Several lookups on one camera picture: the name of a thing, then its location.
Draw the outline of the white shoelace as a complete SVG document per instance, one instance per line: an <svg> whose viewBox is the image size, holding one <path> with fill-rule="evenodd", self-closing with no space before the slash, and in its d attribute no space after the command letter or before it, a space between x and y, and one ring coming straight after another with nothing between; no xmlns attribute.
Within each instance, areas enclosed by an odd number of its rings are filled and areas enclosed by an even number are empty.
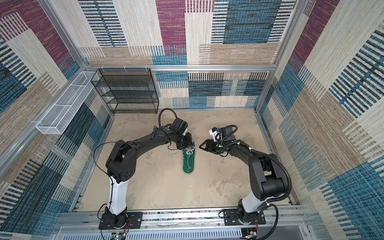
<svg viewBox="0 0 384 240"><path fill-rule="evenodd" d="M190 157L194 154L195 147L189 147L186 148L186 155L187 155L187 166L190 168L191 166L189 165L189 159Z"/></svg>

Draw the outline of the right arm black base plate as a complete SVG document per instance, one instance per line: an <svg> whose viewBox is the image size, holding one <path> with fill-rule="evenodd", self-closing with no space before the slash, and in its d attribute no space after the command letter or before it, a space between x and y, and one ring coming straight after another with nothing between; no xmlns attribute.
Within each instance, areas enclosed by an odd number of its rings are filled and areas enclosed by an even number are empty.
<svg viewBox="0 0 384 240"><path fill-rule="evenodd" d="M219 217L224 220L226 226L266 224L263 212L246 213L239 209L222 209L219 212Z"/></svg>

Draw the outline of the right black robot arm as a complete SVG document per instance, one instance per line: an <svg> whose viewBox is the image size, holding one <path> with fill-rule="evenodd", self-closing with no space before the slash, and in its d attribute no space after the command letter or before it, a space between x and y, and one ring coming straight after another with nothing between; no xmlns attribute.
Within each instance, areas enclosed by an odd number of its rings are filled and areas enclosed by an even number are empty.
<svg viewBox="0 0 384 240"><path fill-rule="evenodd" d="M238 203L240 224L250 224L273 202L282 201L290 195L292 179L276 155L257 151L241 140L223 144L206 140L199 148L219 156L226 152L248 166L251 192Z"/></svg>

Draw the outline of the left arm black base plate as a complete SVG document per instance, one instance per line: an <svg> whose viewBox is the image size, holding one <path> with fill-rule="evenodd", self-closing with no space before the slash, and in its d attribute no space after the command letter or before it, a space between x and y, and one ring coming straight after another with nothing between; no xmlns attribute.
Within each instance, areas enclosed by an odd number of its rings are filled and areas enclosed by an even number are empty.
<svg viewBox="0 0 384 240"><path fill-rule="evenodd" d="M142 218L143 212L122 212L119 215L114 215L107 211L102 215L99 230L139 229Z"/></svg>

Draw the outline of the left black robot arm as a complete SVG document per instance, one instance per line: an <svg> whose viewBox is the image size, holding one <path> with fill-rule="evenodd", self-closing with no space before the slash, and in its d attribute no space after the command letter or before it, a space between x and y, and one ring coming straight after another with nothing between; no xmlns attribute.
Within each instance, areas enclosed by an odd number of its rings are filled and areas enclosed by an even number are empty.
<svg viewBox="0 0 384 240"><path fill-rule="evenodd" d="M109 203L105 214L113 220L125 217L127 210L126 194L128 182L136 172L137 160L150 150L175 143L177 150L192 147L193 139L187 130L186 122L168 124L166 126L154 127L154 130L137 140L125 142L120 140L115 143L113 150L106 162L107 175L110 179Z"/></svg>

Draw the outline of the green canvas sneaker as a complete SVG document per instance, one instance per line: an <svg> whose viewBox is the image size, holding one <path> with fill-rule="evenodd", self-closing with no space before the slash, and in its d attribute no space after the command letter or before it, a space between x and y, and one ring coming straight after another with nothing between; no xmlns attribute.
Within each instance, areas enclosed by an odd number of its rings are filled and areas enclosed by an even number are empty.
<svg viewBox="0 0 384 240"><path fill-rule="evenodd" d="M183 171L185 174L191 174L194 171L195 167L195 155L196 155L196 144L195 144L195 151L194 154L189 159L189 165L190 168L187 166L187 155L186 155L186 149L183 149Z"/></svg>

